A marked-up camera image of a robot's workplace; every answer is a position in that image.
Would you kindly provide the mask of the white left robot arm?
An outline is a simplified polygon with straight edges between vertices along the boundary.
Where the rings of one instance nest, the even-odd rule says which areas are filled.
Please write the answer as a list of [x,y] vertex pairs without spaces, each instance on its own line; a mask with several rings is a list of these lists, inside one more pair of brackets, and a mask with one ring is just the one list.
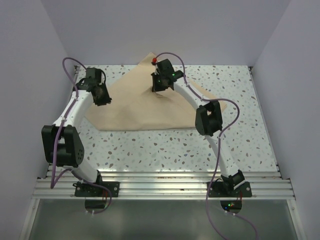
[[103,193],[104,184],[97,180],[99,171],[84,160],[85,148],[77,128],[93,104],[105,106],[111,103],[112,98],[107,90],[106,74],[99,68],[87,68],[85,77],[74,85],[62,114],[53,124],[41,129],[45,159],[52,164],[50,187],[54,188],[63,175],[56,176],[56,168],[62,167],[65,168],[63,173],[70,171],[82,181],[87,181],[87,192],[96,197]]

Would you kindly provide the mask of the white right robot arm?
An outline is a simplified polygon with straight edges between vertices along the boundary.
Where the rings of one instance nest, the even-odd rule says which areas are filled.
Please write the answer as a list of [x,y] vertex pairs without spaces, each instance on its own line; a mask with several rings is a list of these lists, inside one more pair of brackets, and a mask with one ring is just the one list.
[[230,151],[221,143],[223,118],[220,102],[216,99],[206,99],[186,80],[183,71],[174,70],[168,59],[158,61],[153,58],[151,64],[155,66],[155,71],[151,74],[152,91],[172,89],[195,109],[195,128],[209,142],[217,157],[223,192],[227,196],[235,196],[241,190],[245,177]]

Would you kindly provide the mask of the beige cloth drape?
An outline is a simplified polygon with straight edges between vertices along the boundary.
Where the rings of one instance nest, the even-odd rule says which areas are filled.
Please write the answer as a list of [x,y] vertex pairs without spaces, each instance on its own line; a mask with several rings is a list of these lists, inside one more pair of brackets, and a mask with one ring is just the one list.
[[196,111],[172,89],[152,92],[150,52],[140,63],[121,78],[108,85],[110,104],[87,110],[86,119],[99,131],[142,131],[191,129]]

